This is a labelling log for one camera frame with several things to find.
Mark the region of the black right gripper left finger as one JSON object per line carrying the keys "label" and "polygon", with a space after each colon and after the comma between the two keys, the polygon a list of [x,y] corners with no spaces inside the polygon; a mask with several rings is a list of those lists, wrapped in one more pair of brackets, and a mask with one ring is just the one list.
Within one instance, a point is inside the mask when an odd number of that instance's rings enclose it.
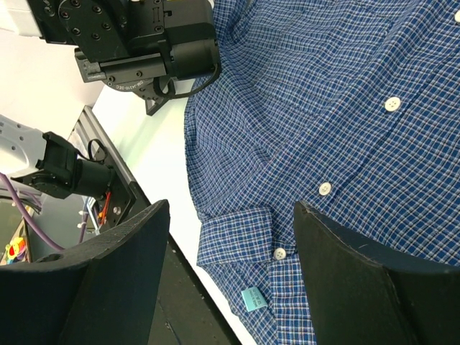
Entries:
{"label": "black right gripper left finger", "polygon": [[3,344],[146,344],[170,227],[166,200],[88,241],[1,267]]}

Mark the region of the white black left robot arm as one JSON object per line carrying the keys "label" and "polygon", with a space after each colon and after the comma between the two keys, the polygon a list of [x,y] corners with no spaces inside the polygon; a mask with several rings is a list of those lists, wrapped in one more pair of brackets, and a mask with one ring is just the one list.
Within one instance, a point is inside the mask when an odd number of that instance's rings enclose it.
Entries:
{"label": "white black left robot arm", "polygon": [[[221,73],[208,1],[3,1],[1,28],[74,46],[84,82],[136,94],[148,115],[179,98],[176,81],[213,83]],[[104,197],[116,177],[105,157],[6,117],[1,153],[6,179],[55,198]]]}

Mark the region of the pink flower smiley brooch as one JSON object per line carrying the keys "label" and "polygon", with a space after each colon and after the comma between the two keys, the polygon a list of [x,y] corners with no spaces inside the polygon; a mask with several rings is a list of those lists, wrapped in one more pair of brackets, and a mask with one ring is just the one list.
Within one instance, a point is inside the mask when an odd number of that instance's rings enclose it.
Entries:
{"label": "pink flower smiley brooch", "polygon": [[27,251],[26,241],[23,237],[16,237],[5,246],[6,259],[9,261],[20,261],[25,257]]}

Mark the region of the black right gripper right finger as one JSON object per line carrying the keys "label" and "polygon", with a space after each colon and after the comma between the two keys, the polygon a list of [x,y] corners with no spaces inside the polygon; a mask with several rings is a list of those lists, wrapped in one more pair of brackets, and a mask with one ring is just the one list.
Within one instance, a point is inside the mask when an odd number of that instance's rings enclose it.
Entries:
{"label": "black right gripper right finger", "polygon": [[399,252],[303,201],[294,232],[319,344],[457,344],[459,268]]}

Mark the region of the blue plaid button shirt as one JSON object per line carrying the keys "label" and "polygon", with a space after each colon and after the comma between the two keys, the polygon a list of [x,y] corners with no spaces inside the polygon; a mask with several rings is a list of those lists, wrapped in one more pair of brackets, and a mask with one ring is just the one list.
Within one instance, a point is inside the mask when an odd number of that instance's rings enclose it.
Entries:
{"label": "blue plaid button shirt", "polygon": [[304,201],[459,264],[459,3],[216,1],[222,72],[188,100],[197,264],[257,344],[314,344]]}

